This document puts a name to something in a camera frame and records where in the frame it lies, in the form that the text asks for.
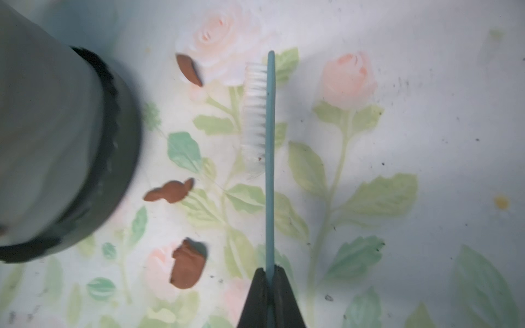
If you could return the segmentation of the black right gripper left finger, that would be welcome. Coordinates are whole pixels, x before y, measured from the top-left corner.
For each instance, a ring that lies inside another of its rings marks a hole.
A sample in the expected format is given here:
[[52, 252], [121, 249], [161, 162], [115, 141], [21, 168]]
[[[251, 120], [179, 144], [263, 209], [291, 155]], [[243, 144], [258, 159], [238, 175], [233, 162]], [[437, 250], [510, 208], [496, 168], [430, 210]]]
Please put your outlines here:
[[252, 279], [237, 328], [267, 328], [269, 323], [269, 284], [264, 269]]

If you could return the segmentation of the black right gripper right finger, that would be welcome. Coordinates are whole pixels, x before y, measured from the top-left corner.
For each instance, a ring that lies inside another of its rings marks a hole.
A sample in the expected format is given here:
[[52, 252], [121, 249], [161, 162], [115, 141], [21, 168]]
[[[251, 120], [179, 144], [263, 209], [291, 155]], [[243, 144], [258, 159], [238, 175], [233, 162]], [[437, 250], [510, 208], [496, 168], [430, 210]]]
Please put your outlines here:
[[306, 328], [286, 271], [274, 266], [272, 278], [273, 317], [276, 328]]

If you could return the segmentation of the teal toothbrush white bristles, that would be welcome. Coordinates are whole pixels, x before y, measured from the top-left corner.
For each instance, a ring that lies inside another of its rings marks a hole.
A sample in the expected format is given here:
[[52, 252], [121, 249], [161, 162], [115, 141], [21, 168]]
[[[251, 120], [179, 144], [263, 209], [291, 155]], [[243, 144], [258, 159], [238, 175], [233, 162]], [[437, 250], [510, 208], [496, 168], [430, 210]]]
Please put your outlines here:
[[266, 64], [248, 64], [241, 106], [241, 149], [248, 171], [265, 176], [265, 273], [268, 284], [275, 274], [275, 129], [276, 54]]

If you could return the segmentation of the white ceramic pot with soil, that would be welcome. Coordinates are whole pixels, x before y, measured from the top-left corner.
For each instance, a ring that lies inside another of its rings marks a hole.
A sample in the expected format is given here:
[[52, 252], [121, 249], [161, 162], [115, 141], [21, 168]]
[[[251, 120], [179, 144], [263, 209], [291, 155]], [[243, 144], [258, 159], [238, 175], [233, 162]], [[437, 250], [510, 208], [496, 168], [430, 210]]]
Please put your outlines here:
[[1, 4], [1, 244], [33, 239], [81, 191], [103, 127], [94, 68]]

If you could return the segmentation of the brown mud lump large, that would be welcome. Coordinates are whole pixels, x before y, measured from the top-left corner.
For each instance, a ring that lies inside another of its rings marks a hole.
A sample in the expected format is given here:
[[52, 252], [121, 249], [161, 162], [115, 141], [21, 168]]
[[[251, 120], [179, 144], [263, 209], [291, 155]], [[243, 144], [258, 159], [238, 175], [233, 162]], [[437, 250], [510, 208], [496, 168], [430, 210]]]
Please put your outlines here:
[[170, 283], [181, 290], [194, 287], [202, 276], [207, 255], [204, 243], [186, 238], [172, 253]]

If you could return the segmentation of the brown mud lump middle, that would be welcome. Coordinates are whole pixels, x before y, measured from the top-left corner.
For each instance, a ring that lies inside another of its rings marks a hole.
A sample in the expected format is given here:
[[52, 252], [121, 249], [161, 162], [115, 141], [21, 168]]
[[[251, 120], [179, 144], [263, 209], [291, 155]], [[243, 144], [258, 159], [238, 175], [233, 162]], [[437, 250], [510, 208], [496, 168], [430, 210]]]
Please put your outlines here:
[[169, 204], [175, 204], [184, 200], [194, 187], [195, 180], [189, 178], [184, 182], [172, 180], [165, 183], [162, 187], [154, 188], [148, 191], [143, 200], [146, 202], [155, 202], [165, 200]]

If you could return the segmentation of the brown mud lump far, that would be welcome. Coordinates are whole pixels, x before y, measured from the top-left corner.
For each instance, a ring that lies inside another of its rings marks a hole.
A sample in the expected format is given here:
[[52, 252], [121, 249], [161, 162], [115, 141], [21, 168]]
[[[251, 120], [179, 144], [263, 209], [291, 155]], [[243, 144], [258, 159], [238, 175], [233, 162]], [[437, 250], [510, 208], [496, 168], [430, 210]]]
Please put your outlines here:
[[198, 87], [203, 86], [194, 60], [190, 56], [182, 53], [177, 53], [176, 62], [179, 65], [181, 73], [190, 83]]

